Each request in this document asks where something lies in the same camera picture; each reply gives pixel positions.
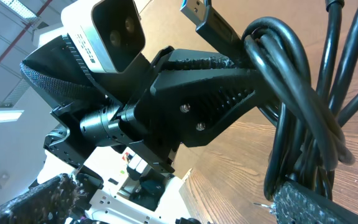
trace black mesh fabric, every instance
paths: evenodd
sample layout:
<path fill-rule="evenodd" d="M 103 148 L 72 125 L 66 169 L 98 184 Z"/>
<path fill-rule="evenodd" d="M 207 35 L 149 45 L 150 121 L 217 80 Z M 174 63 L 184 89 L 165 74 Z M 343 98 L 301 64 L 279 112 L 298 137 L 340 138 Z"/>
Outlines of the black mesh fabric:
<path fill-rule="evenodd" d="M 39 73 L 32 68 L 20 64 L 23 74 L 37 87 L 58 96 L 64 96 L 73 100 L 95 100 L 101 98 L 100 91 L 92 86 L 79 85 L 72 82 L 63 81 Z"/>

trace white camera housing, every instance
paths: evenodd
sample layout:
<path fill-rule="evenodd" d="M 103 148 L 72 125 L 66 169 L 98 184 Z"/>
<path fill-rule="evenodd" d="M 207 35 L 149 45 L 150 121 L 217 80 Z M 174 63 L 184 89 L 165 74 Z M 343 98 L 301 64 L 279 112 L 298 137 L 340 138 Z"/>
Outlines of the white camera housing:
<path fill-rule="evenodd" d="M 131 30 L 132 34 L 122 35 L 120 47 L 112 46 L 106 37 L 107 34 L 101 34 L 107 32 L 106 26 L 116 26 L 122 33 L 125 32 L 126 21 L 122 18 L 125 15 L 109 12 L 113 10 L 132 15 L 132 22 L 135 24 L 135 28 L 132 28 L 135 32 Z M 85 64 L 94 73 L 124 72 L 145 45 L 139 13 L 133 0 L 79 0 L 64 8 L 62 23 Z M 103 28 L 98 27 L 97 23 L 103 23 Z"/>

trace cylindrical joint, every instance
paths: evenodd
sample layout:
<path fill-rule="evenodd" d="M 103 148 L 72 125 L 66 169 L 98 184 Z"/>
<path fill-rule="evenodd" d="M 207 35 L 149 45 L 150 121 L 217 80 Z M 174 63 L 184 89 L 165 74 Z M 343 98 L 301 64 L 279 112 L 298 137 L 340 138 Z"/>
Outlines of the cylindrical joint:
<path fill-rule="evenodd" d="M 345 0 L 326 0 L 326 10 L 327 10 L 327 12 L 329 11 L 329 7 L 334 3 L 338 3 L 342 7 L 345 6 Z"/>
<path fill-rule="evenodd" d="M 106 128 L 112 121 L 119 107 L 111 105 L 87 114 L 80 122 L 82 135 L 95 146 L 115 146 L 119 143 L 113 139 Z"/>

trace wall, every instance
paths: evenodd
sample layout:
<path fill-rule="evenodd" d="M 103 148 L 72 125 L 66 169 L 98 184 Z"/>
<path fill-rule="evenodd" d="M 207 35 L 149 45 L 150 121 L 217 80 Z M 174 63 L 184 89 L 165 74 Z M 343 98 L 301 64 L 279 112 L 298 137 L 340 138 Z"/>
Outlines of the wall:
<path fill-rule="evenodd" d="M 35 180 L 44 165 L 45 135 L 58 124 L 49 114 L 49 105 L 32 88 L 15 108 L 24 110 L 22 116 L 16 122 L 0 124 L 0 174 L 10 175 L 0 189 L 0 204 L 26 191 Z"/>
<path fill-rule="evenodd" d="M 21 2 L 35 13 L 45 3 L 44 0 Z M 48 25 L 60 22 L 62 9 L 71 2 L 73 0 L 52 1 L 40 15 L 40 20 Z M 26 23 L 0 1 L 0 56 Z M 19 64 L 35 50 L 32 43 L 34 29 L 31 27 L 23 35 L 0 64 L 0 105 L 16 87 L 22 88 Z M 24 110 L 24 113 L 16 122 L 0 124 L 0 174 L 7 172 L 10 175 L 0 190 L 0 204 L 21 194 L 37 177 L 45 160 L 42 149 L 44 137 L 57 125 L 57 121 L 49 115 L 51 108 L 33 89 L 20 91 L 20 95 L 15 97 L 20 98 L 15 101 L 15 108 Z"/>

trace window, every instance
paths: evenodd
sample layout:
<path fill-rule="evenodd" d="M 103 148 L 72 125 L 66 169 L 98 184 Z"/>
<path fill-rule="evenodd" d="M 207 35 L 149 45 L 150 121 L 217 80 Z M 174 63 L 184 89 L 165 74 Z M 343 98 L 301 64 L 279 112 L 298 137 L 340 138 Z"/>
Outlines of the window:
<path fill-rule="evenodd" d="M 34 22 L 37 16 L 29 8 L 23 5 L 19 0 L 1 0 L 5 5 L 10 7 L 13 11 L 18 13 L 19 16 L 23 17 L 29 22 Z"/>

